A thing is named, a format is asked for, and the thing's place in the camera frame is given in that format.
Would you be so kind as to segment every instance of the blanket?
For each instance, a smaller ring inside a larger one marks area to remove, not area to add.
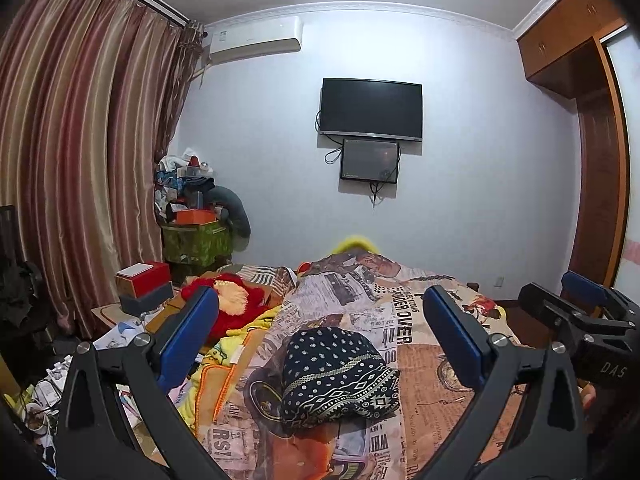
[[[407,480],[433,456],[473,397],[457,380],[422,314],[441,285],[488,333],[518,343],[492,300],[451,276],[353,250],[312,263],[285,297],[246,368],[197,438],[233,480]],[[352,418],[292,432],[280,422],[282,365],[291,335],[338,326],[365,335],[400,370],[401,408],[385,420]],[[510,400],[481,460],[497,456],[522,392]]]

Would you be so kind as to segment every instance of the blue gripper pad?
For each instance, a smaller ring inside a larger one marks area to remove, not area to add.
[[[422,310],[460,383],[476,391],[482,388],[490,371],[487,332],[440,285],[425,291]]]
[[[218,295],[201,286],[179,314],[169,316],[158,331],[158,386],[164,393],[180,386],[218,318]]]
[[[562,277],[562,286],[576,300],[591,306],[607,304],[607,289],[591,280],[569,271]]]

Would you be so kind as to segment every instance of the television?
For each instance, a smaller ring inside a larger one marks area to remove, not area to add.
[[[318,130],[325,135],[422,140],[422,85],[323,79]]]
[[[344,139],[340,178],[365,182],[398,182],[400,149],[397,141]]]

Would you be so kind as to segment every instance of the air conditioner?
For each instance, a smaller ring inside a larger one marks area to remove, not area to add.
[[[232,25],[212,33],[209,62],[216,65],[302,47],[302,21],[298,16]]]

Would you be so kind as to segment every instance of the patterned fabric bundle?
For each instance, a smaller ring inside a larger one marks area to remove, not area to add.
[[[282,372],[282,423],[313,428],[343,416],[377,420],[398,406],[400,372],[357,332],[322,327],[296,332]]]

